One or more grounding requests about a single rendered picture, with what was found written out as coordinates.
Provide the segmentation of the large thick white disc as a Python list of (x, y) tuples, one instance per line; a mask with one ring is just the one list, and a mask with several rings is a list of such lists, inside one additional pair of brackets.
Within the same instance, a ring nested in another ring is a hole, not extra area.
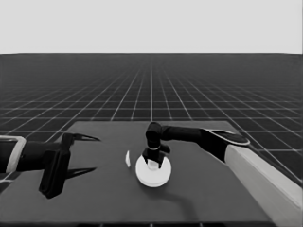
[(135, 163), (135, 174), (137, 179), (148, 187), (160, 187), (168, 182), (172, 172), (170, 160), (165, 157), (162, 165), (149, 160), (145, 162), (140, 156)]

